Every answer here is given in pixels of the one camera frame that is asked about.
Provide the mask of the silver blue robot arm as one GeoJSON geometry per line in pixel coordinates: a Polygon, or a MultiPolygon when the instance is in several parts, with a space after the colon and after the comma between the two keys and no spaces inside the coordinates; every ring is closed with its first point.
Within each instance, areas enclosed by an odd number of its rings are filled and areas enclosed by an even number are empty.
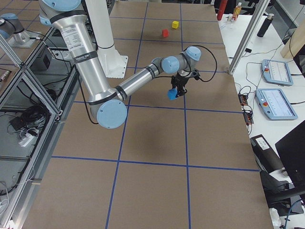
{"type": "Polygon", "coordinates": [[[190,46],[176,56],[155,58],[145,68],[116,87],[109,77],[123,77],[127,56],[114,46],[107,4],[103,0],[41,0],[40,19],[61,32],[71,57],[89,93],[88,103],[98,124],[113,129],[127,116],[124,101],[162,73],[173,74],[178,85],[168,93],[174,99],[194,77],[201,50],[190,46]]]}

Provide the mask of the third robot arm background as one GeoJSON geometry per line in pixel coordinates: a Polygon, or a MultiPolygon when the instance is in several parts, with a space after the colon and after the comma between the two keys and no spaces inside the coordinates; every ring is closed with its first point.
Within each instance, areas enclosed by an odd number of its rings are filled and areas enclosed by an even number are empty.
{"type": "Polygon", "coordinates": [[[0,34],[12,48],[30,48],[36,40],[36,34],[26,31],[14,13],[0,16],[0,34]]]}

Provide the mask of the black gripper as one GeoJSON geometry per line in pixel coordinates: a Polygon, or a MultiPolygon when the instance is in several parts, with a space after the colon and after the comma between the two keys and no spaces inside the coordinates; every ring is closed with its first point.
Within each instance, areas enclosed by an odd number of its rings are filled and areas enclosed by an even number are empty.
{"type": "Polygon", "coordinates": [[[195,80],[200,79],[200,74],[197,69],[189,72],[186,76],[182,76],[179,72],[171,77],[172,88],[177,89],[176,97],[184,96],[187,93],[186,84],[189,79],[194,78],[195,80]]]}

